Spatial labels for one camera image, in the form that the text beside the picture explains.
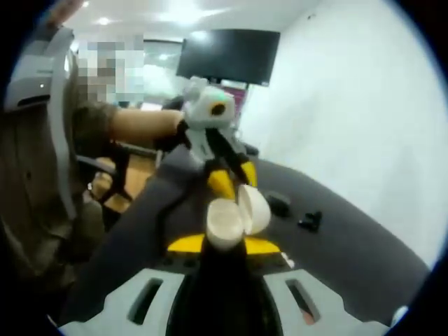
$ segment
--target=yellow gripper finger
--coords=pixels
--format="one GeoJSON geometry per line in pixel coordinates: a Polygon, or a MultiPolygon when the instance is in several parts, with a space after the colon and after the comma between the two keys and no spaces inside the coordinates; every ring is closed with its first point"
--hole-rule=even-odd
{"type": "Polygon", "coordinates": [[[257,187],[257,171],[255,169],[255,165],[251,162],[245,162],[241,165],[244,173],[246,174],[247,180],[254,188],[257,187]]]}
{"type": "Polygon", "coordinates": [[[210,173],[207,181],[210,188],[212,188],[221,197],[235,200],[235,190],[229,174],[224,170],[216,170],[210,173]]]}

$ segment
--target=black monitor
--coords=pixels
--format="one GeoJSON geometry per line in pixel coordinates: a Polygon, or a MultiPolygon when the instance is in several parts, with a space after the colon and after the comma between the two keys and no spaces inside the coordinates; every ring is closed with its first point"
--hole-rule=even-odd
{"type": "Polygon", "coordinates": [[[274,31],[196,31],[183,41],[177,75],[268,86],[279,40],[274,31]]]}

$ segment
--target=ceiling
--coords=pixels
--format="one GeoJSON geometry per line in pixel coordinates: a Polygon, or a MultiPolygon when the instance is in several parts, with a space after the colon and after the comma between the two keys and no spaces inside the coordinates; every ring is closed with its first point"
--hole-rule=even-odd
{"type": "Polygon", "coordinates": [[[189,32],[240,28],[281,32],[319,0],[91,0],[66,25],[80,40],[117,35],[181,40],[189,32]],[[99,24],[108,18],[107,25],[99,24]]]}

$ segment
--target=wooden floor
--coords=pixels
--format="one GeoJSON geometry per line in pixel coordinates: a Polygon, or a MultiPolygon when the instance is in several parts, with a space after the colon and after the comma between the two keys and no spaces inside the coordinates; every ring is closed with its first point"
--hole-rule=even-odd
{"type": "MultiPolygon", "coordinates": [[[[108,165],[114,167],[114,163],[107,158],[98,159],[108,165]]],[[[143,190],[146,180],[150,178],[155,173],[155,162],[147,157],[141,157],[136,155],[131,155],[129,161],[129,168],[126,174],[126,186],[125,189],[135,199],[139,193],[143,190]]],[[[92,193],[99,199],[110,187],[111,187],[111,177],[108,174],[99,174],[92,183],[92,193]]],[[[123,213],[130,202],[120,195],[112,196],[106,203],[105,206],[123,213]]]]}

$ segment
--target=black tabletop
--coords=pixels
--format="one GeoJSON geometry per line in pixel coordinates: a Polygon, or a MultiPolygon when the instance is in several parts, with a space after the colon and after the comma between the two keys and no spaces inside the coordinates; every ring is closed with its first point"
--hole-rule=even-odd
{"type": "MultiPolygon", "coordinates": [[[[395,310],[417,294],[427,266],[388,230],[313,179],[271,162],[254,162],[259,189],[286,195],[292,204],[292,216],[273,217],[260,236],[280,246],[296,268],[339,293],[351,315],[389,324],[395,310]],[[299,228],[299,219],[315,211],[323,214],[320,230],[299,228]]],[[[170,242],[202,233],[212,197],[185,148],[168,155],[81,272],[61,322],[92,318],[108,293],[157,265],[170,242]]]]}

